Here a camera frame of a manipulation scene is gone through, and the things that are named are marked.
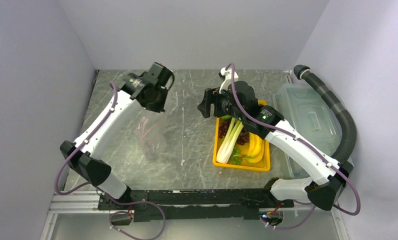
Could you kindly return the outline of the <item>clear zip top bag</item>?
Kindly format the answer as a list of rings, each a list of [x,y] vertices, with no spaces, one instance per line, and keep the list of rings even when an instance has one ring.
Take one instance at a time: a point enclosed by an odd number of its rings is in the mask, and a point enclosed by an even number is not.
[[[167,140],[164,136],[166,123],[166,113],[148,111],[141,116],[134,130],[137,144],[150,163],[157,162],[167,150]]]

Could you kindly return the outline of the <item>celery stalk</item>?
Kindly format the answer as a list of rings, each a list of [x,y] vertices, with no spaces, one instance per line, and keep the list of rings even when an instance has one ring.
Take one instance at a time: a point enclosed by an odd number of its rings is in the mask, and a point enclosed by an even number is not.
[[[244,128],[243,123],[237,118],[232,118],[226,136],[222,144],[220,145],[218,152],[216,154],[216,162],[221,164],[228,163],[234,147],[236,145],[237,139]]]

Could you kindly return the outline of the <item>yellow plastic tray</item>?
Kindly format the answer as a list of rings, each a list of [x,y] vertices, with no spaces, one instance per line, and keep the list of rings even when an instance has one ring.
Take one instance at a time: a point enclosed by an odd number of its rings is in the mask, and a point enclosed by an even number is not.
[[[271,154],[270,154],[270,144],[266,140],[263,140],[264,141],[263,142],[264,154],[263,154],[261,161],[258,163],[249,163],[243,159],[243,156],[248,152],[249,143],[246,143],[245,145],[235,144],[235,146],[234,146],[234,148],[238,148],[240,150],[240,153],[242,155],[242,162],[240,165],[232,164],[232,162],[230,160],[228,160],[228,163],[216,162],[217,152],[220,148],[220,145],[223,143],[223,140],[224,140],[224,139],[220,139],[218,137],[218,128],[219,128],[220,123],[222,123],[222,121],[223,120],[220,119],[220,117],[218,117],[216,119],[215,138],[214,138],[213,157],[212,157],[213,164],[216,167],[221,167],[221,168],[248,170],[248,171],[254,171],[254,172],[268,172],[271,169]]]

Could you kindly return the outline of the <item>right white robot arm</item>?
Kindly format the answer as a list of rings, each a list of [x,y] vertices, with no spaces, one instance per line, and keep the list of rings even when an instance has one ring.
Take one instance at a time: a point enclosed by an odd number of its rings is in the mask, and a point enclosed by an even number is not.
[[[260,104],[254,89],[245,81],[234,81],[223,89],[207,88],[202,102],[197,106],[204,118],[230,116],[242,122],[247,130],[275,145],[293,158],[310,176],[309,183],[277,179],[262,194],[263,203],[276,207],[282,200],[309,200],[316,207],[329,211],[343,189],[350,183],[348,176],[353,167],[348,159],[357,142],[357,128],[351,114],[335,94],[320,80],[311,87],[328,104],[337,118],[342,137],[336,151],[325,155],[299,134],[275,108]]]

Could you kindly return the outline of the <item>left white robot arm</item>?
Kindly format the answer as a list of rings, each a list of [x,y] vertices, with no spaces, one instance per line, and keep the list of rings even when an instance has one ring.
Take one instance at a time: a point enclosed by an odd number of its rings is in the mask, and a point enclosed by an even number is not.
[[[75,140],[65,140],[59,147],[65,164],[111,198],[118,210],[132,202],[132,190],[102,160],[102,155],[116,132],[140,109],[165,112],[164,106],[175,81],[172,70],[154,62],[140,75],[129,73],[119,84],[110,82],[112,97],[93,123]]]

